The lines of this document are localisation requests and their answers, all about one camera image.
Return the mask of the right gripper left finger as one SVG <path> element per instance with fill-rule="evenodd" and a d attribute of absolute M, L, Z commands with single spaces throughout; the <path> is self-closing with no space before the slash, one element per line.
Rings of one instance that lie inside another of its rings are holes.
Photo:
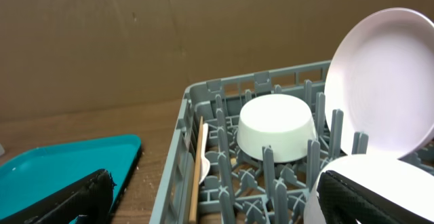
<path fill-rule="evenodd" d="M 109 219 L 115 182 L 99 169 L 4 219 L 3 224 L 102 224 Z"/>

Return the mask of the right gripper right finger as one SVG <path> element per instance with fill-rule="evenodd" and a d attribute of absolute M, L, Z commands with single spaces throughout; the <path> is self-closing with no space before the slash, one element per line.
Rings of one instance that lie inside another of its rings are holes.
<path fill-rule="evenodd" d="M 317 191 L 327 224 L 433 224 L 333 170 L 320 175 Z"/>

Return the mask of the pink bowl with food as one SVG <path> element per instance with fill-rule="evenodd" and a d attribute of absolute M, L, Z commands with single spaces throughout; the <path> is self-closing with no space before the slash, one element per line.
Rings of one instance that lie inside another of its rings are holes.
<path fill-rule="evenodd" d="M 433 175 L 400 160 L 356 154 L 340 157 L 321 170 L 304 207 L 305 223 L 326 223 L 317 187 L 320 175 L 327 170 L 433 221 Z"/>

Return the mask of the white bowl with peanuts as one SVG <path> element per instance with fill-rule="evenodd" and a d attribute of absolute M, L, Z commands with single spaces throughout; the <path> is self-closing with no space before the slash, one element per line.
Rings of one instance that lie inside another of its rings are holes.
<path fill-rule="evenodd" d="M 276 163 L 307 156 L 308 141 L 318 133 L 308 104 L 287 94 L 267 94 L 246 102 L 239 114 L 237 144 L 248 156 L 262 160 L 270 146 Z"/>

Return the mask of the white plastic fork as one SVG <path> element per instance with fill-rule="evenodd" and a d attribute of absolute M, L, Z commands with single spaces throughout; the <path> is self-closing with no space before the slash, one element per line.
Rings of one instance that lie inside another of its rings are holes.
<path fill-rule="evenodd" d="M 208 124 L 204 123 L 203 125 L 203 132 L 202 132 L 202 148 L 201 148 L 201 172 L 200 172 L 200 177 L 199 177 L 199 184 L 202 184 L 202 182 L 204 182 L 206 176 L 208 175 L 209 171 L 210 171 L 210 161 L 209 159 L 205 156 L 205 150 L 206 150 L 206 145 L 207 145 L 207 140 L 208 140 Z"/>

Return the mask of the wooden chopstick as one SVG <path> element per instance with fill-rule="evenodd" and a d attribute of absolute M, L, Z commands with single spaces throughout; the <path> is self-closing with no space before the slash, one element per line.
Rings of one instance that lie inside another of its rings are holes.
<path fill-rule="evenodd" d="M 203 118 L 200 117 L 196 156 L 195 156 L 195 168 L 194 168 L 195 171 L 194 171 L 194 176 L 193 176 L 193 186 L 192 186 L 191 205 L 190 205 L 190 210 L 189 210 L 188 224 L 196 224 L 197 223 L 197 203 L 198 203 L 198 195 L 199 195 L 199 178 L 200 178 L 200 174 L 201 174 L 201 150 L 202 150 L 202 146 L 203 146 L 202 140 L 203 140 Z"/>

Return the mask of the large white plate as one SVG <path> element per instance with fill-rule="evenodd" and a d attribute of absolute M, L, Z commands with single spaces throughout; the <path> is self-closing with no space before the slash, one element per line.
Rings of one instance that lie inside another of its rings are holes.
<path fill-rule="evenodd" d="M 325 80 L 325 117 L 343 115 L 341 149 L 357 132 L 369 154 L 399 159 L 433 139 L 433 22 L 408 8 L 375 12 L 338 46 Z"/>

